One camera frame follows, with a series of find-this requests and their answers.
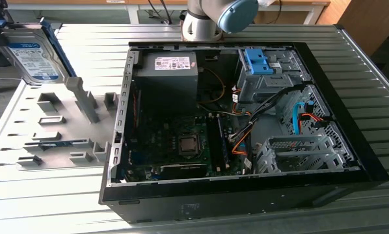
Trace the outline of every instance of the black cable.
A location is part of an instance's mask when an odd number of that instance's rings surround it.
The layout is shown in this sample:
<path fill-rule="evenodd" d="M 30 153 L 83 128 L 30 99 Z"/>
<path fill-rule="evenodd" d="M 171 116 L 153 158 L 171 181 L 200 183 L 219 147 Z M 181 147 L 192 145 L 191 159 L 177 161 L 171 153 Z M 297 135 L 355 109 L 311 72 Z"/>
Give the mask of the black cable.
<path fill-rule="evenodd" d="M 160 23 L 165 23 L 165 19 L 159 18 L 157 16 L 153 16 L 149 11 L 144 10 L 147 12 L 147 14 L 149 15 L 151 19 L 156 19 L 160 21 Z"/>
<path fill-rule="evenodd" d="M 273 21 L 271 21 L 269 23 L 267 23 L 267 24 L 271 24 L 271 23 L 276 23 L 277 22 L 277 20 L 279 20 L 279 18 L 280 18 L 280 15 L 281 15 L 281 8 L 283 8 L 283 2 L 281 2 L 281 0 L 279 0 L 279 2 L 280 2 L 280 8 L 279 8 L 279 13 L 277 13 L 277 17 L 276 17 L 276 19 L 273 20 Z"/>
<path fill-rule="evenodd" d="M 273 94 L 264 102 L 261 102 L 260 106 L 256 108 L 256 110 L 252 112 L 251 114 L 251 118 L 249 118 L 249 122 L 248 124 L 244 126 L 244 128 L 241 128 L 241 130 L 239 130 L 233 135 L 232 135 L 232 139 L 235 139 L 237 136 L 240 136 L 245 131 L 249 130 L 249 128 L 253 127 L 255 123 L 259 120 L 259 116 L 267 112 L 269 109 L 272 109 L 279 100 L 281 99 L 281 97 L 288 94 L 292 91 L 296 90 L 303 90 L 307 87 L 307 84 L 297 84 L 293 87 L 288 87 L 281 89 L 276 94 Z"/>
<path fill-rule="evenodd" d="M 169 16 L 169 13 L 168 13 L 168 10 L 167 10 L 167 4 L 164 3 L 164 0 L 160 0 L 160 2 L 161 2 L 163 7 L 164 7 L 164 9 L 165 9 L 165 11 L 167 11 L 168 24 L 173 24 L 173 23 L 171 22 L 171 16 Z"/>
<path fill-rule="evenodd" d="M 151 2 L 151 0 L 148 0 L 148 3 L 149 3 L 149 5 L 151 5 L 151 8 L 153 9 L 153 11 L 156 12 L 159 18 L 163 20 L 163 22 L 167 23 L 167 20 L 163 19 L 163 17 L 161 17 L 161 15 L 160 15 L 159 11 L 156 10 L 156 8 L 155 8 L 153 3 Z"/>
<path fill-rule="evenodd" d="M 247 159 L 251 162 L 251 168 L 245 170 L 245 174 L 253 174 L 255 159 L 252 155 L 251 134 L 245 137 L 244 142 L 245 142 Z"/>

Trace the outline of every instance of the aluminum profile table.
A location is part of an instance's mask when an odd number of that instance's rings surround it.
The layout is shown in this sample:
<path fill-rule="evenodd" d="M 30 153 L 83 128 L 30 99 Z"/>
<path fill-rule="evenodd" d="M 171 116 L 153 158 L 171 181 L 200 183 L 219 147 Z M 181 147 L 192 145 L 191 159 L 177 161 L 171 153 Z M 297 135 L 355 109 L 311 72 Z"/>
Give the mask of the aluminum profile table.
<path fill-rule="evenodd" d="M 180 28 L 68 24 L 57 38 L 85 87 L 119 90 L 128 42 L 179 41 Z M 347 32 L 333 26 L 255 25 L 225 40 L 308 43 L 389 172 L 389 81 Z M 22 82 L 0 119 L 7 147 L 8 120 L 30 90 Z M 131 226 L 97 204 L 101 175 L 103 167 L 19 172 L 14 164 L 0 166 L 0 233 L 389 233 L 389 182 L 317 209 Z"/>

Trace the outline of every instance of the blue clip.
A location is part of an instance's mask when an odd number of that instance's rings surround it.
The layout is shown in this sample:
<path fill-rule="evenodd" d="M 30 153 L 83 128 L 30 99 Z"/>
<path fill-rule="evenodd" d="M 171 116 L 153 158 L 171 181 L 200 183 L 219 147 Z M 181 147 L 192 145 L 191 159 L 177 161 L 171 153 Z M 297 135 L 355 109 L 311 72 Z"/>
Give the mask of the blue clip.
<path fill-rule="evenodd" d="M 253 75 L 272 75 L 275 73 L 261 49 L 245 49 L 245 58 Z"/>

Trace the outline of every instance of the floor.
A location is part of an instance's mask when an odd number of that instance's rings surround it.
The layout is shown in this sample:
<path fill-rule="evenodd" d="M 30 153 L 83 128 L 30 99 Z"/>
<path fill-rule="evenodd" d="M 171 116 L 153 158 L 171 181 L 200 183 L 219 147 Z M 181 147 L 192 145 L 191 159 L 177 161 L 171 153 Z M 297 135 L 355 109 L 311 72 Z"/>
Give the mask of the floor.
<path fill-rule="evenodd" d="M 19 22 L 39 22 L 36 19 L 38 11 L 28 10 L 11 10 L 10 14 L 15 21 Z M 179 22 L 179 11 L 171 11 L 172 20 Z M 71 10 L 71 11 L 43 11 L 45 19 L 52 23 L 129 23 L 127 11 L 123 10 Z M 165 11 L 160 12 L 161 17 L 165 19 Z M 159 18 L 149 18 L 147 12 L 140 11 L 141 23 L 160 23 Z M 383 65 L 383 72 L 389 78 L 389 40 L 387 40 L 372 56 L 375 63 Z M 0 78 L 19 78 L 18 72 L 14 67 L 0 68 Z M 0 80 L 0 116 L 4 112 L 6 106 L 12 97 L 19 81 Z"/>

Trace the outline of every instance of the cable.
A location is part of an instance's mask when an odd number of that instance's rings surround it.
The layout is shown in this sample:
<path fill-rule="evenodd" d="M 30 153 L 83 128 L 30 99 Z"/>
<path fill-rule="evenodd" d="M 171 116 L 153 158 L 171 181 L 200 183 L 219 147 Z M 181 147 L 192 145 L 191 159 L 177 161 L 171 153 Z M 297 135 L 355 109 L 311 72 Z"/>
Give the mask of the cable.
<path fill-rule="evenodd" d="M 240 151 L 236 151 L 236 148 L 239 148 L 241 142 L 244 141 L 244 139 L 245 139 L 245 137 L 248 136 L 248 134 L 251 133 L 251 131 L 252 131 L 252 129 L 249 129 L 249 131 L 244 134 L 243 138 L 240 139 L 239 143 L 236 143 L 236 145 L 235 145 L 235 147 L 233 147 L 233 149 L 232 149 L 232 153 L 233 153 L 233 154 L 235 154 L 235 152 L 240 152 Z"/>
<path fill-rule="evenodd" d="M 261 104 L 260 106 L 256 108 L 256 110 L 253 111 L 253 113 L 251 114 L 249 117 L 249 123 L 248 125 L 240 130 L 237 131 L 231 137 L 229 139 L 233 140 L 244 131 L 248 130 L 249 127 L 253 126 L 253 124 L 257 122 L 259 120 L 259 116 L 260 114 L 263 114 L 265 111 L 268 111 L 269 109 L 272 109 L 275 107 L 275 105 L 277 104 L 279 100 L 281 99 L 283 95 L 288 94 L 292 91 L 297 91 L 297 90 L 303 90 L 307 87 L 307 84 L 297 84 L 293 87 L 288 87 L 281 89 L 276 94 L 273 94 Z"/>
<path fill-rule="evenodd" d="M 277 17 L 276 17 L 276 19 L 275 19 L 273 21 L 268 22 L 267 24 L 276 23 L 277 20 L 279 20 L 279 18 L 280 18 L 280 15 L 281 15 L 281 8 L 283 8 L 283 2 L 281 2 L 281 0 L 279 0 L 279 2 L 280 2 L 280 4 L 279 4 L 279 5 L 280 5 L 280 8 L 279 8 Z"/>
<path fill-rule="evenodd" d="M 2 79 L 15 79 L 15 80 L 22 80 L 20 78 L 0 78 Z"/>
<path fill-rule="evenodd" d="M 227 112 L 227 111 L 215 111 L 215 110 L 211 110 L 208 107 L 205 107 L 203 104 L 199 103 L 199 106 L 208 112 L 216 112 L 216 113 L 223 113 L 223 114 L 227 114 L 227 115 L 231 115 L 231 116 L 241 116 L 240 114 L 235 114 L 235 113 L 231 113 L 231 112 Z"/>
<path fill-rule="evenodd" d="M 161 17 L 159 11 L 156 10 L 155 6 L 153 6 L 153 3 L 151 2 L 151 0 L 148 0 L 148 3 L 151 5 L 151 8 L 153 9 L 153 11 L 156 12 L 159 18 L 163 20 L 164 23 L 169 24 L 169 22 Z"/>
<path fill-rule="evenodd" d="M 316 116 L 316 115 L 312 114 L 312 113 L 303 113 L 301 115 L 303 115 L 303 116 L 311 116 L 312 119 L 315 119 L 315 121 L 323 121 L 323 120 L 324 120 L 323 118 L 320 118 L 319 116 Z"/>
<path fill-rule="evenodd" d="M 305 106 L 305 103 L 297 102 L 293 106 L 293 130 L 295 130 L 295 134 L 299 135 L 300 134 L 300 129 L 299 129 L 299 107 L 300 106 Z"/>
<path fill-rule="evenodd" d="M 216 99 L 209 100 L 209 101 L 200 101 L 199 102 L 200 104 L 212 103 L 212 102 L 220 100 L 223 98 L 224 94 L 225 94 L 225 84 L 223 83 L 223 79 L 220 78 L 220 76 L 209 68 L 204 68 L 204 70 L 211 72 L 215 75 L 215 77 L 219 79 L 219 81 L 220 81 L 220 83 L 223 85 L 223 92 L 221 92 L 221 95 Z"/>
<path fill-rule="evenodd" d="M 233 103 L 233 105 L 232 105 L 232 112 L 233 112 L 235 114 L 243 114 L 243 112 L 237 112 L 237 111 L 235 110 L 235 106 L 236 106 L 236 103 Z"/>
<path fill-rule="evenodd" d="M 168 10 L 167 10 L 167 4 L 164 3 L 164 0 L 160 0 L 160 2 L 161 2 L 163 7 L 164 7 L 164 9 L 165 9 L 165 11 L 167 11 L 168 23 L 169 23 L 169 24 L 173 24 L 173 23 L 171 22 L 171 16 L 169 16 L 169 13 L 168 13 Z"/>

